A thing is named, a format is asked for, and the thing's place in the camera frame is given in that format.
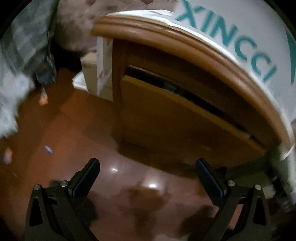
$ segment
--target glossy floor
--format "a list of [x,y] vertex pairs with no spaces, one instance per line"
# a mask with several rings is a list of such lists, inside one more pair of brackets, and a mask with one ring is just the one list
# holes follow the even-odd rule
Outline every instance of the glossy floor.
[[35,184],[69,180],[95,157],[101,172],[81,212],[100,241],[173,241],[202,232],[216,209],[192,169],[134,146],[119,148],[111,137],[113,103],[75,90],[74,75],[59,71],[47,105],[39,105],[35,90],[20,107],[19,132],[8,139],[12,163],[0,164],[0,215],[11,230],[23,235]]

